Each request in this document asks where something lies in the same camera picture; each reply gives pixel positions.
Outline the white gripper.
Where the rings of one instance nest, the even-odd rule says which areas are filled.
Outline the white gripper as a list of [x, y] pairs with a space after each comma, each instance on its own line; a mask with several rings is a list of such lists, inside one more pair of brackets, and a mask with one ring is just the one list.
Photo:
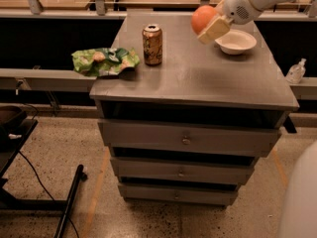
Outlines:
[[253, 21], [264, 9], [261, 0], [222, 0], [216, 5], [215, 10], [219, 15], [216, 15], [198, 35], [198, 40], [202, 44], [207, 45], [226, 35], [231, 29], [232, 22], [244, 25]]

